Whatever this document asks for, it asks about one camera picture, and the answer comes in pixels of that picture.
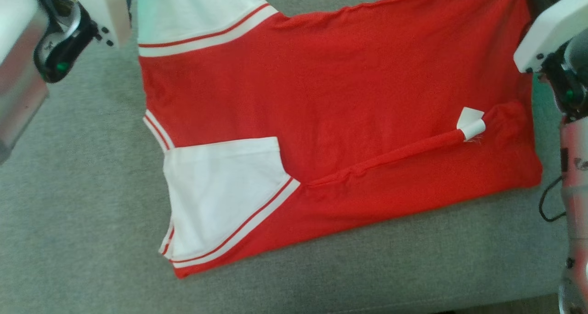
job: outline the metal robot arm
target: metal robot arm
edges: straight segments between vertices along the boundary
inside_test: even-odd
[[[560,312],[588,314],[588,0],[529,1],[536,19],[514,60],[521,72],[547,77],[564,114],[561,194],[570,250],[559,289]]]
[[[48,94],[96,40],[131,35],[130,0],[0,0],[0,165]]]

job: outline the green light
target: green light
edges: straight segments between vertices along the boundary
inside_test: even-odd
[[[574,92],[572,90],[567,90],[567,92],[565,93],[565,99],[568,102],[572,102],[574,100]]]
[[[60,73],[64,73],[69,68],[69,63],[59,63],[57,64],[57,70]]]

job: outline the black cable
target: black cable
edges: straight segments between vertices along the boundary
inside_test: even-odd
[[[548,195],[548,192],[550,192],[553,188],[555,188],[555,186],[561,182],[563,180],[563,176],[558,177],[556,180],[554,180],[550,185],[548,185],[548,187],[545,189],[545,191],[543,192],[543,194],[541,195],[541,200],[539,201],[539,214],[541,214],[541,217],[546,221],[546,222],[554,222],[556,220],[559,220],[560,218],[565,216],[565,212],[560,213],[559,215],[549,218],[547,216],[545,216],[545,213],[543,212],[543,204],[545,202],[545,197]]]

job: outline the gray table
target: gray table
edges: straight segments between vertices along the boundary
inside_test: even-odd
[[[269,0],[289,15],[363,1]],[[0,314],[426,313],[556,290],[565,222],[542,221],[541,188],[177,280],[156,251],[170,205],[133,40],[90,46],[0,168]],[[559,113],[545,86],[534,98],[545,185],[559,173]],[[554,192],[548,212],[561,208]]]

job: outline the jersey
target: jersey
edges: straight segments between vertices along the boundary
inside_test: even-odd
[[[526,0],[139,0],[145,124],[184,278],[540,183]]]

